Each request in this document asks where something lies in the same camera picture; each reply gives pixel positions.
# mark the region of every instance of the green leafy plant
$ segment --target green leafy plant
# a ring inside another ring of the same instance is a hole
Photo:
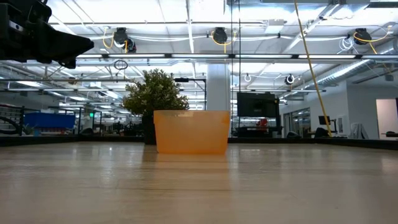
[[[151,115],[155,110],[187,110],[188,98],[179,96],[180,84],[163,70],[144,71],[143,83],[126,85],[130,92],[123,98],[123,106],[133,115]]]

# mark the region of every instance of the plant pot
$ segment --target plant pot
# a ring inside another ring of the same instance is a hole
[[[147,145],[156,145],[154,114],[143,116],[142,125],[144,126],[144,143]]]

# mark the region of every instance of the blue panel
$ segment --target blue panel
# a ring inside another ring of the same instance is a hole
[[[74,115],[29,113],[25,114],[24,124],[36,128],[73,128]]]

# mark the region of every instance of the potted plant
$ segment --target potted plant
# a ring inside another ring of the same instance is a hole
[[[133,81],[126,85],[130,92],[123,98],[123,106],[133,115],[142,116],[145,144],[156,144],[154,111],[187,110],[188,98],[179,96],[180,84],[174,82],[173,75],[163,70],[144,71],[144,82]]]

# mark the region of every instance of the monitor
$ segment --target monitor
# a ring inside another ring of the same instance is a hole
[[[238,93],[238,116],[276,118],[279,100],[270,93]]]
[[[325,116],[319,116],[319,124],[326,125]]]

